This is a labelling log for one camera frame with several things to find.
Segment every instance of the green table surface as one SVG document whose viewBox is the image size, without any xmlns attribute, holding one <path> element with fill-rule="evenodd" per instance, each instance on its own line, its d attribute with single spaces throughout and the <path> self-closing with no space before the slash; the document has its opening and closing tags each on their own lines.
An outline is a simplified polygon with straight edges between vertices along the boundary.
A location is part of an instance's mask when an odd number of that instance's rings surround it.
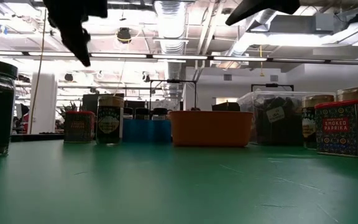
<svg viewBox="0 0 358 224">
<path fill-rule="evenodd" d="M 358 159 L 300 147 L 12 143 L 0 224 L 358 224 Z"/>
</svg>

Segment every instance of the ductwork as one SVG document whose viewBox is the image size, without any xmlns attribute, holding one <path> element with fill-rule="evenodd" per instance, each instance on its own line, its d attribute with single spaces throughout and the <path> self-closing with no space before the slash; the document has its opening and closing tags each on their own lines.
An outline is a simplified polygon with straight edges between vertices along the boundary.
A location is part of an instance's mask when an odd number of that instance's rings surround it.
<svg viewBox="0 0 358 224">
<path fill-rule="evenodd" d="M 180 1 L 155 1 L 158 14 L 158 35 L 160 38 L 181 39 L 185 35 L 186 3 Z M 185 43 L 181 40 L 160 41 L 163 54 L 184 54 Z M 168 79 L 183 79 L 181 64 L 168 62 L 165 77 Z"/>
<path fill-rule="evenodd" d="M 255 35 L 248 32 L 252 29 L 269 31 L 270 22 L 277 15 L 277 11 L 266 9 L 246 20 L 246 32 L 236 41 L 233 46 L 226 52 L 226 56 L 240 57 L 251 46 Z"/>
</svg>

